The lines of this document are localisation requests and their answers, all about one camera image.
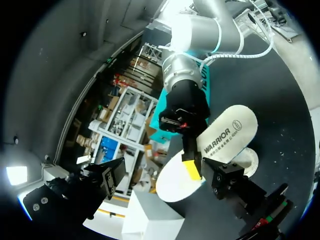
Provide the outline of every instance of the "wall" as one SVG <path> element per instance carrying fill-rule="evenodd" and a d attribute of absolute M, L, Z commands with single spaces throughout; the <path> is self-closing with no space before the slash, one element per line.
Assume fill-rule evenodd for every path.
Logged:
<path fill-rule="evenodd" d="M 41 163 L 37 156 L 19 145 L 5 145 L 0 159 L 6 167 L 27 167 L 27 181 L 32 183 L 41 177 Z"/>
<path fill-rule="evenodd" d="M 3 141 L 11 143 L 18 135 L 19 144 L 14 146 L 17 153 L 5 146 L 3 154 L 8 163 L 23 159 L 32 179 L 41 177 L 40 163 L 46 154 L 53 160 L 70 111 L 93 74 L 117 47 L 148 24 L 139 22 L 139 29 L 134 30 L 122 27 L 131 1 L 117 2 L 60 1 L 30 33 L 16 60 L 6 92 Z M 106 27 L 109 14 L 114 18 L 108 23 L 112 32 Z M 126 31 L 120 36 L 118 29 Z M 120 37 L 106 42 L 106 30 Z M 87 37 L 80 36 L 84 31 Z"/>

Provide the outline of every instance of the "yellow tape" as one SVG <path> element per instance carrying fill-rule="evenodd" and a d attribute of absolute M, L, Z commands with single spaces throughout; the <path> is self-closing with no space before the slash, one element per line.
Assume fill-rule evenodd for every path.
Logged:
<path fill-rule="evenodd" d="M 201 180 L 201 177 L 195 165 L 195 160 L 183 161 L 183 164 L 185 165 L 186 170 L 188 171 L 192 180 Z"/>

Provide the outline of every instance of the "white cable tube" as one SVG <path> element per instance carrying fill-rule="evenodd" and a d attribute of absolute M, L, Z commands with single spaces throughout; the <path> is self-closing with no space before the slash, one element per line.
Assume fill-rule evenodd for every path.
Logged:
<path fill-rule="evenodd" d="M 259 54 L 252 54 L 252 55 L 243 55 L 243 54 L 215 54 L 212 56 L 207 57 L 206 59 L 204 59 L 200 65 L 200 72 L 202 71 L 202 69 L 204 68 L 204 65 L 207 64 L 207 66 L 209 66 L 211 63 L 213 63 L 214 59 L 222 59 L 222 58 L 231 58 L 231 59 L 257 59 L 257 58 L 261 58 L 265 55 L 267 55 L 271 49 L 274 46 L 274 39 L 272 37 L 272 29 L 270 26 L 270 23 L 268 21 L 268 19 L 266 18 L 266 16 L 263 14 L 263 12 L 257 7 L 257 5 L 252 1 L 249 0 L 249 2 L 260 12 L 260 14 L 262 14 L 267 26 L 268 26 L 268 30 L 269 30 L 269 38 L 270 38 L 270 45 L 269 47 L 262 53 Z"/>

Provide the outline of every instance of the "ceiling light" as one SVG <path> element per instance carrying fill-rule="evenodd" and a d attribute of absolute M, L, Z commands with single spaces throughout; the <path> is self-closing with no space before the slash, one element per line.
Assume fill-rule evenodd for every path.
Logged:
<path fill-rule="evenodd" d="M 26 166 L 7 166 L 6 174 L 8 175 L 12 186 L 23 184 L 28 180 L 28 171 Z"/>

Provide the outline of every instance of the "black surface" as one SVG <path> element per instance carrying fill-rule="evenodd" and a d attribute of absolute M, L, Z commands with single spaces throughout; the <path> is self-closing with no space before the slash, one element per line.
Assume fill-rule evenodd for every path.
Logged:
<path fill-rule="evenodd" d="M 244 40 L 243 54 L 263 52 L 268 45 L 257 35 Z M 275 51 L 258 59 L 219 59 L 210 66 L 212 123 L 225 109 L 249 107 L 258 120 L 248 146 L 259 157 L 251 180 L 270 194 L 288 183 L 288 199 L 295 207 L 280 225 L 287 233 L 298 223 L 307 204 L 315 168 L 315 140 L 304 96 Z M 168 158 L 182 149 L 181 136 L 171 139 Z M 207 184 L 188 198 L 169 205 L 185 217 L 177 240 L 232 240 L 244 226 L 230 206 L 214 196 Z"/>

